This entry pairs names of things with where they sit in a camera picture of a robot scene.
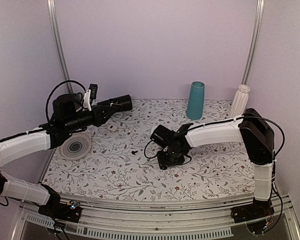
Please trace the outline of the right aluminium frame post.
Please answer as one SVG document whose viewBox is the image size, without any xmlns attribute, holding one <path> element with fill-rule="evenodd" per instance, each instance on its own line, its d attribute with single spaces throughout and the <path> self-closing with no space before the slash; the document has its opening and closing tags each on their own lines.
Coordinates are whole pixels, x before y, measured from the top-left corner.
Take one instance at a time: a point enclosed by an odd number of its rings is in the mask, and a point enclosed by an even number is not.
<svg viewBox="0 0 300 240">
<path fill-rule="evenodd" d="M 252 37 L 251 37 L 246 65 L 244 68 L 242 81 L 241 81 L 241 84 L 243 85 L 248 85 L 249 83 L 250 73 L 252 70 L 253 61 L 257 50 L 258 39 L 262 27 L 264 7 L 265 7 L 265 0 L 256 1 L 256 10 L 255 10 L 254 23 L 252 29 Z"/>
</svg>

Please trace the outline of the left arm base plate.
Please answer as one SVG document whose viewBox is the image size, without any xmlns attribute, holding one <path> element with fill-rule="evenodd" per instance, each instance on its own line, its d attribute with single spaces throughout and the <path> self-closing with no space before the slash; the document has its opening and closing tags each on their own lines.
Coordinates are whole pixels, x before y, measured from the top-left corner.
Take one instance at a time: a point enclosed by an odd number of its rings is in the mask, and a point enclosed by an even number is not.
<svg viewBox="0 0 300 240">
<path fill-rule="evenodd" d="M 38 213 L 51 219 L 78 223 L 82 208 L 79 201 L 70 200 L 67 203 L 58 202 L 54 205 L 42 205 L 39 207 Z"/>
</svg>

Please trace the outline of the black cylinder speaker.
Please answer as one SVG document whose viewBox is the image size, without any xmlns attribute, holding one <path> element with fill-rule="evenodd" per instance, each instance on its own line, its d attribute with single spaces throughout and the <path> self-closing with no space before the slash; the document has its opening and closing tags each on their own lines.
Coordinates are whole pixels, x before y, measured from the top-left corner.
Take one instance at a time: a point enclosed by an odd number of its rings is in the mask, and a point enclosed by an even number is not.
<svg viewBox="0 0 300 240">
<path fill-rule="evenodd" d="M 116 112 L 131 111 L 133 108 L 132 99 L 129 94 L 111 98 L 109 102 L 110 107 L 115 108 Z"/>
</svg>

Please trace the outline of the white ribbed vase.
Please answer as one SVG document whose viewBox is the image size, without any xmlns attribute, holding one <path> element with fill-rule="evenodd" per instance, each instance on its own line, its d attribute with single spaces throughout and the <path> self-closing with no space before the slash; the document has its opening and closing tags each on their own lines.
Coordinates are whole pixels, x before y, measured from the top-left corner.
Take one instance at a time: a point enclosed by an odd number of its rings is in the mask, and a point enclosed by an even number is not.
<svg viewBox="0 0 300 240">
<path fill-rule="evenodd" d="M 250 90 L 250 87 L 245 84 L 240 84 L 238 86 L 238 90 L 234 95 L 232 105 L 228 114 L 229 118 L 234 118 L 244 113 L 249 99 Z"/>
</svg>

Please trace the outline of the aluminium front rail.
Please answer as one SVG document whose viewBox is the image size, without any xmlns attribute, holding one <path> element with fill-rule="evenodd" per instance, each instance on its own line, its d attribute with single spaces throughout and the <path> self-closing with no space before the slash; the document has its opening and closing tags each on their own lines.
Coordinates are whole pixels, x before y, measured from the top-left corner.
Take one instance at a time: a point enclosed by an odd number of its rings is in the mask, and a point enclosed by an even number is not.
<svg viewBox="0 0 300 240">
<path fill-rule="evenodd" d="M 186 201 L 125 201 L 63 194 L 82 209 L 78 223 L 64 229 L 23 203 L 12 232 L 14 240 L 300 240 L 300 225 L 288 195 L 271 198 L 274 216 L 269 232 L 260 233 L 262 218 L 236 223 L 234 207 L 252 202 L 252 195 Z"/>
</svg>

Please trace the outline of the aluminium frame post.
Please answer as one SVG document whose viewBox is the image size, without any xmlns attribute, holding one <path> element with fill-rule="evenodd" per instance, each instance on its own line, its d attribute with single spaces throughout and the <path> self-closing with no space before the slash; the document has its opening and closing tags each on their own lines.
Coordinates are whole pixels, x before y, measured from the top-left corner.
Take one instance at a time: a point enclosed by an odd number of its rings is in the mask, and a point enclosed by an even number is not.
<svg viewBox="0 0 300 240">
<path fill-rule="evenodd" d="M 47 10 L 48 10 L 48 15 L 49 15 L 49 21 L 50 21 L 50 25 L 51 25 L 52 35 L 53 35 L 53 39 L 54 39 L 54 43 L 55 43 L 55 47 L 56 47 L 56 52 L 57 52 L 61 72 L 63 75 L 63 80 L 68 81 L 68 80 L 70 80 L 70 75 L 69 75 L 66 58 L 64 55 L 64 51 L 63 51 L 55 1 L 47 0 L 46 3 L 47 3 Z"/>
<path fill-rule="evenodd" d="M 257 50 L 258 39 L 262 27 L 264 7 L 265 7 L 265 0 L 256 1 L 256 10 L 255 10 L 254 23 L 252 29 L 252 37 L 251 37 L 246 65 L 244 68 L 242 81 L 241 81 L 241 84 L 243 85 L 248 85 L 249 83 L 250 73 L 252 70 L 253 61 Z"/>
</svg>

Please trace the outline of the left aluminium frame post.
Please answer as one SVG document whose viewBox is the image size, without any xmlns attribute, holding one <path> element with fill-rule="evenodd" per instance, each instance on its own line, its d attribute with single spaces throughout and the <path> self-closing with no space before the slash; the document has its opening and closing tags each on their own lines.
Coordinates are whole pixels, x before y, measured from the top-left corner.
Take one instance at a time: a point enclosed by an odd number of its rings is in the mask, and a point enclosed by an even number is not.
<svg viewBox="0 0 300 240">
<path fill-rule="evenodd" d="M 57 52 L 61 72 L 63 75 L 63 80 L 68 81 L 68 80 L 70 80 L 70 75 L 69 75 L 66 58 L 64 55 L 64 51 L 63 51 L 55 1 L 47 0 L 46 3 L 47 3 L 47 10 L 48 10 L 48 15 L 49 15 L 49 21 L 50 21 L 50 25 L 51 25 L 52 35 L 53 35 L 53 39 L 54 39 L 54 43 L 55 43 L 55 47 L 56 47 L 56 52 Z"/>
</svg>

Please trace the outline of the white open earbud case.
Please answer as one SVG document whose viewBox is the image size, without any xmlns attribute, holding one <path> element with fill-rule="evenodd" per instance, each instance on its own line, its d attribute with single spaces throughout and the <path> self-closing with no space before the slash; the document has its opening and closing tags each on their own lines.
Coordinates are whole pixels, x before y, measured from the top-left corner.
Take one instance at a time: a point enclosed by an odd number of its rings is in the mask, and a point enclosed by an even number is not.
<svg viewBox="0 0 300 240">
<path fill-rule="evenodd" d="M 118 130 L 118 126 L 115 125 L 115 124 L 109 124 L 107 126 L 107 130 L 110 131 L 110 132 L 116 132 Z"/>
</svg>

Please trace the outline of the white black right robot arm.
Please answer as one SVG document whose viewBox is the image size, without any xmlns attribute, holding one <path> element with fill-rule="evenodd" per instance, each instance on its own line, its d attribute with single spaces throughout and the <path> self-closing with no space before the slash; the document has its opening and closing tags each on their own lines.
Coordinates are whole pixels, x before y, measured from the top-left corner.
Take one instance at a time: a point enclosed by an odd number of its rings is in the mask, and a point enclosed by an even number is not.
<svg viewBox="0 0 300 240">
<path fill-rule="evenodd" d="M 272 192 L 273 164 L 275 161 L 274 131 L 259 113 L 248 108 L 241 115 L 220 121 L 186 123 L 178 130 L 163 125 L 152 129 L 150 139 L 162 149 L 158 163 L 162 170 L 183 164 L 188 152 L 200 146 L 219 143 L 243 143 L 254 168 L 254 199 L 248 213 L 259 218 L 268 210 Z"/>
</svg>

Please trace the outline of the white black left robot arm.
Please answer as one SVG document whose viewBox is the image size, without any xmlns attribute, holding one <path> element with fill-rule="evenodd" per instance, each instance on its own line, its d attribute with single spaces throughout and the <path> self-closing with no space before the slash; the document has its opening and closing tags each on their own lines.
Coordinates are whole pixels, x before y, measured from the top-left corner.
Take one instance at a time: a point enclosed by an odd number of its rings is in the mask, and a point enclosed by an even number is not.
<svg viewBox="0 0 300 240">
<path fill-rule="evenodd" d="M 85 131 L 89 126 L 99 127 L 113 114 L 132 108 L 129 95 L 92 105 L 89 94 L 86 91 L 82 101 L 73 94 L 58 96 L 52 103 L 53 114 L 45 124 L 0 140 L 0 197 L 44 206 L 53 217 L 60 217 L 64 213 L 58 193 L 47 186 L 9 176 L 1 168 L 27 155 L 57 148 L 72 134 Z"/>
</svg>

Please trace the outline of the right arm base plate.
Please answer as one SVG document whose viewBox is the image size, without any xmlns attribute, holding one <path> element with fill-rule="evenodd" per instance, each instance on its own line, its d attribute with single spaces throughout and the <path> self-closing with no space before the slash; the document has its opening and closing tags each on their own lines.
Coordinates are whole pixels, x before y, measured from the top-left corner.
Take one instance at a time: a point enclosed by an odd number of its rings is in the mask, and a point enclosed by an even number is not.
<svg viewBox="0 0 300 240">
<path fill-rule="evenodd" d="M 274 208 L 256 206 L 253 203 L 236 206 L 231 209 L 230 216 L 235 223 L 242 223 L 247 221 L 256 220 L 259 218 L 269 217 L 275 213 Z"/>
</svg>

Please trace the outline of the white spiral plate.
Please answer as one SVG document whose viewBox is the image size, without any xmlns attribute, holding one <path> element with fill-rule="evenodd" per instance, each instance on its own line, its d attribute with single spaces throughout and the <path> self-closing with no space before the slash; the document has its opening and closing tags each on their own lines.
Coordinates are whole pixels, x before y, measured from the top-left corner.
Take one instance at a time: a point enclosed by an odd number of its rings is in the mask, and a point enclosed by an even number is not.
<svg viewBox="0 0 300 240">
<path fill-rule="evenodd" d="M 77 161 L 84 158 L 91 150 L 91 134 L 74 133 L 58 148 L 57 157 L 66 161 Z"/>
</svg>

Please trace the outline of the teal tall vase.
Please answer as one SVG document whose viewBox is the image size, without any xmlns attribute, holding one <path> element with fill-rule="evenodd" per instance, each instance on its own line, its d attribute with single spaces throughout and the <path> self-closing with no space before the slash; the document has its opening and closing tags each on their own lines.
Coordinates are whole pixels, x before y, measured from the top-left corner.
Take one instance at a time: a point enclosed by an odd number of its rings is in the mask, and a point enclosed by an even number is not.
<svg viewBox="0 0 300 240">
<path fill-rule="evenodd" d="M 203 116 L 205 84 L 200 81 L 191 83 L 186 115 L 191 120 L 199 120 Z"/>
</svg>

